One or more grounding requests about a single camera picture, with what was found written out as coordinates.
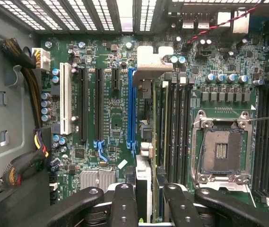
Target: blue pcie slot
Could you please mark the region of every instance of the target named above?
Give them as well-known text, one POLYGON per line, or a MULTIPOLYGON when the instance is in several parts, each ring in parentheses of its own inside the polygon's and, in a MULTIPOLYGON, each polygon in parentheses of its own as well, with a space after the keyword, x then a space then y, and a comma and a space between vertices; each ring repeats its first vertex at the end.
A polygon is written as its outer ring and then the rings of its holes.
POLYGON ((127 130, 127 149, 131 150, 134 157, 136 155, 136 139, 135 139, 135 126, 136 126, 136 87, 132 87, 132 74, 135 68, 128 69, 128 130, 127 130))

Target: green circuit board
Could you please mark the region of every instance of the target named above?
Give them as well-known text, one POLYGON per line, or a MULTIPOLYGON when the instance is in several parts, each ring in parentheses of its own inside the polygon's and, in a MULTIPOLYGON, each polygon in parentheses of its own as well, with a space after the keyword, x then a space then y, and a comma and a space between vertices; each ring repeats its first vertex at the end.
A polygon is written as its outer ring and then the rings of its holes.
MULTIPOLYGON (((79 63, 80 67, 85 67, 88 71, 88 135, 87 142, 83 143, 79 140, 79 132, 77 123, 72 125, 72 134, 66 136, 67 151, 62 153, 60 149, 56 149, 52 152, 52 158, 58 157, 62 161, 58 174, 59 182, 59 200, 63 200, 75 193, 80 189, 80 173, 83 170, 114 170, 116 171, 116 182, 123 182, 123 171, 125 167, 134 165, 134 158, 131 151, 126 147, 127 140, 127 117, 128 117, 128 68, 135 68, 137 47, 141 45, 150 45, 154 49, 159 46, 174 46, 173 40, 175 36, 56 36, 56 37, 45 37, 42 39, 42 47, 46 41, 52 42, 52 47, 48 51, 51 52, 51 69, 59 68, 61 62, 70 62, 69 54, 67 50, 72 48, 77 52, 78 58, 83 59, 85 63, 79 63), (79 49, 78 43, 84 42, 86 44, 85 49, 79 49), (126 49, 126 43, 132 43, 130 50, 126 49), (108 47, 112 44, 117 45, 117 51, 112 52, 108 47), (127 63, 126 69, 122 69, 120 63, 124 61, 127 63), (120 90, 116 91, 112 89, 111 84, 111 68, 118 68, 120 70, 120 90), (102 159, 100 159, 97 150, 94 148, 95 140, 95 69, 103 69, 104 72, 104 153, 108 157, 108 164, 104 165, 102 159), (69 174, 69 166, 75 166, 75 174, 69 174)), ((264 70, 267 64, 264 63, 268 56, 262 51, 264 40, 259 35, 250 35, 249 44, 242 47, 236 54, 236 57, 224 59, 222 53, 219 52, 220 42, 215 41, 215 37, 212 37, 211 55, 206 59, 196 59, 195 52, 196 47, 194 46, 185 57, 186 62, 183 66, 175 70, 176 73, 184 72, 187 79, 193 79, 194 84, 191 89, 190 98, 190 126, 194 124, 194 119, 200 109, 204 110, 207 117, 213 118, 238 118, 239 115, 246 111, 249 113, 251 118, 257 117, 258 109, 258 88, 252 84, 253 75, 260 73, 264 70), (207 83, 205 77, 213 73, 215 75, 225 74, 230 75, 235 73, 237 75, 247 75, 248 81, 244 84, 233 83, 229 87, 234 92, 234 88, 237 87, 238 92, 249 93, 249 99, 240 102, 220 102, 218 100, 207 100, 202 101, 202 92, 217 92, 219 93, 219 87, 223 88, 223 92, 226 92, 228 87, 227 82, 221 84, 207 83)), ((224 43, 225 46, 229 46, 231 49, 235 49, 236 42, 224 43)), ((182 56, 181 45, 174 46, 174 54, 176 56, 182 56)), ((160 102, 165 100, 162 96, 162 80, 161 77, 156 82, 156 101, 157 101, 157 113, 162 114, 160 102)), ((52 90, 52 74, 43 74, 42 76, 43 92, 51 92, 52 90)), ((78 77, 73 76, 72 78, 72 116, 78 115, 78 95, 79 95, 79 84, 78 77)), ((137 98, 136 101, 136 139, 137 146, 136 151, 139 153, 140 148, 140 129, 139 122, 146 119, 146 114, 152 116, 153 109, 150 107, 146 110, 147 106, 151 106, 152 100, 144 100, 137 98)), ((58 123, 60 120, 60 102, 58 100, 52 100, 51 104, 51 120, 45 122, 46 127, 51 127, 53 123, 58 123)), ((157 124, 160 125, 163 122, 157 120, 157 124)), ((240 151, 241 156, 241 167, 245 166, 245 148, 251 147, 251 156, 248 157, 251 163, 249 173, 253 171, 253 154, 255 149, 255 132, 256 124, 253 124, 253 133, 250 135, 252 142, 246 144, 247 139, 243 139, 243 147, 240 151)), ((160 127, 157 127, 157 133, 159 134, 160 127)), ((190 163, 191 156, 190 151, 192 150, 192 140, 196 140, 196 150, 199 149, 202 140, 201 133, 197 134, 195 138, 192 137, 192 130, 189 130, 188 136, 188 156, 187 163, 190 163)), ((162 152, 163 149, 158 147, 158 152, 162 152)), ((187 182, 181 182, 186 185, 188 191, 194 191, 192 179, 190 177, 190 165, 186 166, 187 182)), ((249 201, 248 193, 242 193, 237 198, 251 203, 249 201)))

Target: white label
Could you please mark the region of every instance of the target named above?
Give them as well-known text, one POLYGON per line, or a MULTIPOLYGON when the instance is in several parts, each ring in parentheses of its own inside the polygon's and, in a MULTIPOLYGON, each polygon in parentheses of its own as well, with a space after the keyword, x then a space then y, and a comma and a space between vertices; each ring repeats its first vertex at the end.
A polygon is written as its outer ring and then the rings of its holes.
POLYGON ((126 159, 124 159, 123 161, 121 161, 120 163, 119 163, 119 165, 117 166, 119 169, 123 169, 123 167, 127 164, 128 162, 127 162, 127 160, 126 159))

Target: cpu socket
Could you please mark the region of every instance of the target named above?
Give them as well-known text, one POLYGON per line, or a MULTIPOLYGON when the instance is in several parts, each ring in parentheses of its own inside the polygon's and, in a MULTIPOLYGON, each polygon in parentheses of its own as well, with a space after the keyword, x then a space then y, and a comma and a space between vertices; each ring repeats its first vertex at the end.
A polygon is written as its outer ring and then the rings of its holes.
POLYGON ((250 116, 209 118, 204 110, 196 115, 191 140, 191 177, 194 187, 247 192, 252 143, 250 116))

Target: white pci slot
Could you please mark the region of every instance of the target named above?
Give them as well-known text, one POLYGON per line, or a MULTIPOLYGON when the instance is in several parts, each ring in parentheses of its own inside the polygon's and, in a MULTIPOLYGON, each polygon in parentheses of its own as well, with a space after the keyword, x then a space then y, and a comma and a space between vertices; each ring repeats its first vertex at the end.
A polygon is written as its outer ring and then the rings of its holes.
POLYGON ((60 63, 60 126, 61 135, 71 134, 71 65, 60 63))

